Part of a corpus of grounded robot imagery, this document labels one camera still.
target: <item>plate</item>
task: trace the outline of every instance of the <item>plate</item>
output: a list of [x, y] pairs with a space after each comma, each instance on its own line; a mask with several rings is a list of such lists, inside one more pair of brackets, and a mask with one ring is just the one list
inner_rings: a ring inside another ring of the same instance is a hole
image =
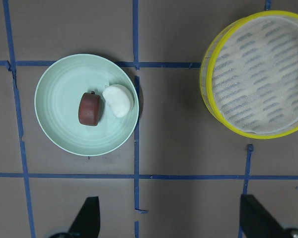
[[[112, 84], [129, 89], [134, 107], [117, 118], [106, 104], [102, 92]], [[101, 96], [97, 126], [78, 121], [80, 99], [85, 92]], [[139, 116], [139, 101], [133, 83], [113, 62], [95, 55], [79, 54], [60, 59], [41, 76], [34, 97], [35, 114], [47, 137], [62, 149], [81, 156], [109, 153], [133, 133]]]

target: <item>screw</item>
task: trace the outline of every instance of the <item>screw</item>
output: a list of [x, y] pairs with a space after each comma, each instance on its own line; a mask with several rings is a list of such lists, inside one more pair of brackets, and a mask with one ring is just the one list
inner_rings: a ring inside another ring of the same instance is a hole
[[292, 235], [293, 238], [298, 238], [298, 230], [293, 230], [290, 235]]

